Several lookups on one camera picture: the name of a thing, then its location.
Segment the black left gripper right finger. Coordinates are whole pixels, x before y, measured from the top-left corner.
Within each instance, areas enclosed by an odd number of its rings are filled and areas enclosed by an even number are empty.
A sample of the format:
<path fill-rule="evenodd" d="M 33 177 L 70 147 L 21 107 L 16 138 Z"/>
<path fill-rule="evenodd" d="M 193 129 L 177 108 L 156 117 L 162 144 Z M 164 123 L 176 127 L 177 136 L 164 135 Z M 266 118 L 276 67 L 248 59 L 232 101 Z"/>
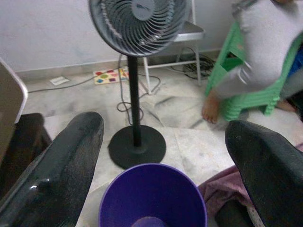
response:
<path fill-rule="evenodd" d="M 303 154 L 284 136 L 242 120 L 225 131 L 229 155 L 267 227 L 303 225 Z"/>

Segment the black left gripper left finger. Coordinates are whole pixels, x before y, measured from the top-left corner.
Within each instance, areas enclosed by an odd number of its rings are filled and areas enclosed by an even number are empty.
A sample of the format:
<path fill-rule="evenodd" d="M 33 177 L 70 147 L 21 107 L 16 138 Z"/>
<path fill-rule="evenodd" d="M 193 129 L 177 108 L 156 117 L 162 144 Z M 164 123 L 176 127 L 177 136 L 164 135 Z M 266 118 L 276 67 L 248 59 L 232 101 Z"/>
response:
<path fill-rule="evenodd" d="M 75 116 L 0 202 L 3 227 L 73 227 L 85 203 L 104 135 L 97 112 Z"/>

